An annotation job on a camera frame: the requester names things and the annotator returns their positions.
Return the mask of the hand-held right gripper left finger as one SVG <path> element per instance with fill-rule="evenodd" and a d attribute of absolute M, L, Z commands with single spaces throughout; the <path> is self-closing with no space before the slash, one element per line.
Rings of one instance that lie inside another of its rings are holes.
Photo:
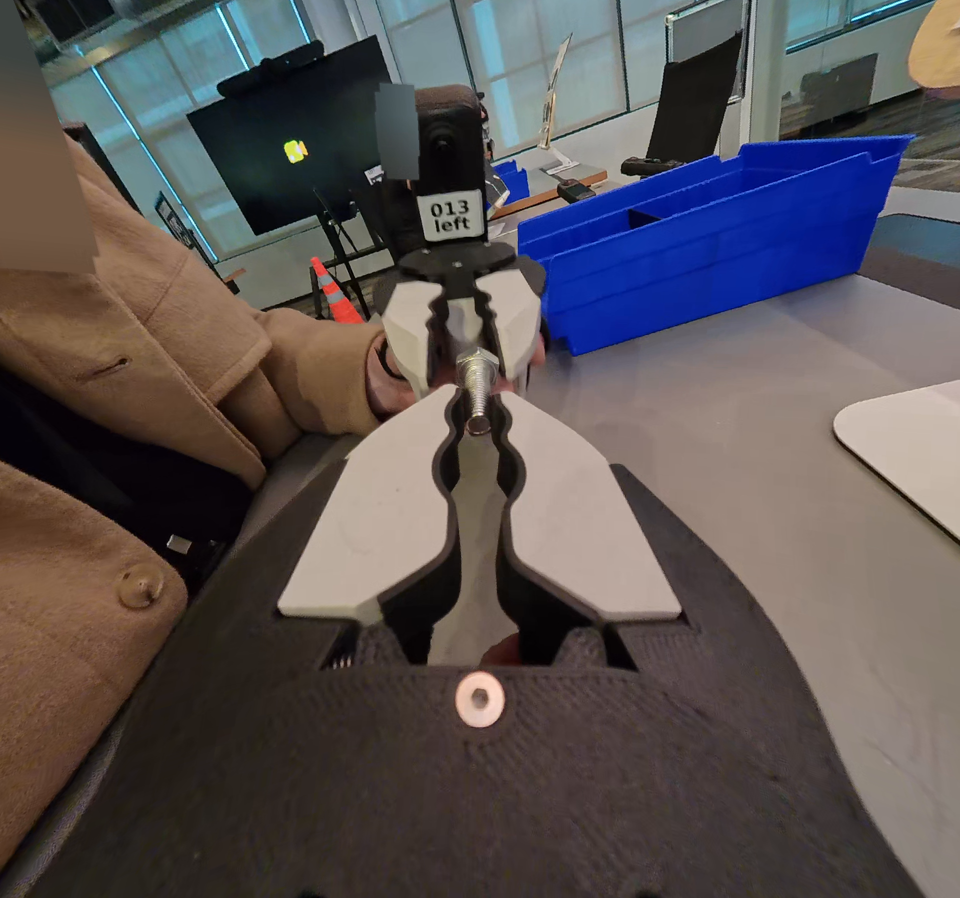
<path fill-rule="evenodd" d="M 444 385 L 351 451 L 280 594 L 283 616 L 382 623 L 426 663 L 461 591 L 460 400 Z"/>

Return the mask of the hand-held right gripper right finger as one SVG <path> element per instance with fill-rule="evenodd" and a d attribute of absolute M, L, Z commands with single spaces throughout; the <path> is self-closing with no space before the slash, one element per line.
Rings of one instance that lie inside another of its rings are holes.
<path fill-rule="evenodd" d="M 519 396 L 496 405 L 506 502 L 496 591 L 523 664 L 552 664 L 567 635 L 674 622 L 682 605 L 613 468 L 594 446 Z"/>

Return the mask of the steel hex bolt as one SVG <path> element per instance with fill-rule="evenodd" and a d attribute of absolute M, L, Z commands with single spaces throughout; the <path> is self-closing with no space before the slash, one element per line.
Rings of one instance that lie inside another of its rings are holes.
<path fill-rule="evenodd" d="M 487 373 L 471 372 L 465 379 L 463 389 L 468 397 L 469 414 L 465 421 L 465 432 L 472 437 L 480 437 L 491 431 L 491 397 L 495 380 Z"/>

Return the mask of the person's left forearm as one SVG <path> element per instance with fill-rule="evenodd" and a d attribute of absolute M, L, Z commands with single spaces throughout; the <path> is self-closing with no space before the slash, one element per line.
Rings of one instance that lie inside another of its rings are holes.
<path fill-rule="evenodd" d="M 360 436 L 378 426 L 366 398 L 367 354 L 383 332 L 378 325 L 311 319 L 291 308 L 252 316 L 271 344 L 261 370 L 295 424 Z"/>

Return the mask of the person's left hand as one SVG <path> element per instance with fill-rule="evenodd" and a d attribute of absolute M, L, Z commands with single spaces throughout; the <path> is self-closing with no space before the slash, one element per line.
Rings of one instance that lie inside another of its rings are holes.
<path fill-rule="evenodd" d="M 380 333 L 366 355 L 367 402 L 380 422 L 416 403 L 414 389 L 400 369 L 386 334 Z"/>

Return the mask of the orange traffic cone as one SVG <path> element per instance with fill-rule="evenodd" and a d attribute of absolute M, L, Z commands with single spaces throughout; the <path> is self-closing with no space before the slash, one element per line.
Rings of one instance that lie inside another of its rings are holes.
<path fill-rule="evenodd" d="M 325 300 L 327 310 L 332 321 L 338 324 L 360 325 L 366 323 L 366 318 L 354 306 L 342 288 L 318 256 L 310 259 L 311 293 L 314 298 L 317 316 L 321 315 L 321 296 Z"/>

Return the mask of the acrylic sign stand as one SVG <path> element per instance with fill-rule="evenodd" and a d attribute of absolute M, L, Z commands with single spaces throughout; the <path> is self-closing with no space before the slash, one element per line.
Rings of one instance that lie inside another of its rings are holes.
<path fill-rule="evenodd" d="M 550 162 L 541 164 L 538 169 L 547 176 L 557 178 L 561 174 L 570 171 L 579 165 L 578 162 L 570 158 L 562 151 L 558 150 L 553 144 L 553 136 L 556 125 L 557 112 L 557 88 L 558 79 L 561 74 L 562 65 L 565 62 L 566 54 L 570 48 L 570 42 L 573 34 L 569 34 L 562 40 L 555 62 L 548 76 L 547 90 L 542 106 L 541 124 L 538 130 L 536 149 L 546 154 Z"/>

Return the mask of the black tripod stand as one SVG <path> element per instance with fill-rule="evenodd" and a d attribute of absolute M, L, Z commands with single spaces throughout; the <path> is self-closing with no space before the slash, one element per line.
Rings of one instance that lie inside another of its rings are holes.
<path fill-rule="evenodd" d="M 361 281 L 356 276 L 353 261 L 365 256 L 370 256 L 376 254 L 381 248 L 374 244 L 366 249 L 359 249 L 356 247 L 356 244 L 351 237 L 350 233 L 345 229 L 343 223 L 333 214 L 330 210 L 328 202 L 323 195 L 320 194 L 316 187 L 311 189 L 314 198 L 317 202 L 317 219 L 324 236 L 326 237 L 330 248 L 333 252 L 333 261 L 331 265 L 328 265 L 330 271 L 336 270 L 338 268 L 345 268 L 347 277 L 349 278 L 348 288 L 352 289 L 352 295 L 356 299 L 356 302 L 359 304 L 359 312 L 361 313 L 365 321 L 371 319 L 370 309 L 368 307 L 365 293 L 361 284 Z"/>

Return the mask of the black video bar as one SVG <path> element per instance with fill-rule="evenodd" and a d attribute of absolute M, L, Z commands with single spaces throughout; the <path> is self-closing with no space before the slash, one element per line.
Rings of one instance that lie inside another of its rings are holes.
<path fill-rule="evenodd" d="M 310 41 L 280 56 L 264 58 L 251 69 L 222 80 L 216 86 L 224 99 L 238 98 L 261 88 L 279 84 L 304 72 L 325 57 L 326 47 L 319 41 Z"/>

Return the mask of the long blue plastic bin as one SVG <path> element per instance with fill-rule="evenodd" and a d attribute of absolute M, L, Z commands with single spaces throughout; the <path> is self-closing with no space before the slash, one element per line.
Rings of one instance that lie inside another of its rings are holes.
<path fill-rule="evenodd" d="M 522 221 L 573 355 L 859 272 L 914 135 L 743 145 Z"/>

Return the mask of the person's black inner garment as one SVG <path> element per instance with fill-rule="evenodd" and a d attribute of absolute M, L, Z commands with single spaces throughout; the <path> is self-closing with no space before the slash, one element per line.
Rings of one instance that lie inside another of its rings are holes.
<path fill-rule="evenodd" d="M 126 529 L 194 598 L 233 546 L 253 492 L 240 478 L 95 424 L 1 371 L 1 459 Z"/>

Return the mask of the silver framed panel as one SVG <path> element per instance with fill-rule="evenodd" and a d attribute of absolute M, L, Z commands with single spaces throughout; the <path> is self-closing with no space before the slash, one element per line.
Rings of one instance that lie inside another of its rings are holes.
<path fill-rule="evenodd" d="M 747 90 L 752 3 L 753 0 L 701 0 L 666 15 L 666 63 L 685 62 L 739 35 L 735 80 L 727 103 L 740 103 Z"/>

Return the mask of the clear sign stand white base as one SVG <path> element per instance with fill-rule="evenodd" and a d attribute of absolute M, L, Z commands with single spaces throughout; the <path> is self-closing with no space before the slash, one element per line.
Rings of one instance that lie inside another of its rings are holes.
<path fill-rule="evenodd" d="M 865 466 L 959 538 L 959 381 L 850 404 L 833 433 Z"/>

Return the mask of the person's beige coat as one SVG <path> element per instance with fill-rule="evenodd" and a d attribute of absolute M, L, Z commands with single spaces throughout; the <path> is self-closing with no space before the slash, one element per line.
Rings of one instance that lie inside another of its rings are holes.
<path fill-rule="evenodd" d="M 253 312 L 65 133 L 94 270 L 2 271 L 2 369 L 127 438 L 253 491 L 303 435 Z M 2 865 L 137 688 L 188 600 L 130 532 L 2 461 Z"/>

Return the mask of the glass window wall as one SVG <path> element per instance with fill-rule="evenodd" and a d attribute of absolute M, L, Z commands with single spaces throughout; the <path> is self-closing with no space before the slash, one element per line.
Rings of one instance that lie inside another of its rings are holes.
<path fill-rule="evenodd" d="M 135 131 L 211 100 L 203 73 L 229 74 L 307 40 L 334 51 L 376 37 L 403 83 L 471 84 L 491 104 L 504 151 L 533 145 L 555 55 L 557 130 L 575 132 L 653 106 L 666 65 L 665 17 L 701 0 L 174 0 L 57 44 L 40 33 L 53 87 L 89 75 Z M 919 9 L 931 0 L 753 0 L 743 127 L 772 136 L 788 56 Z"/>

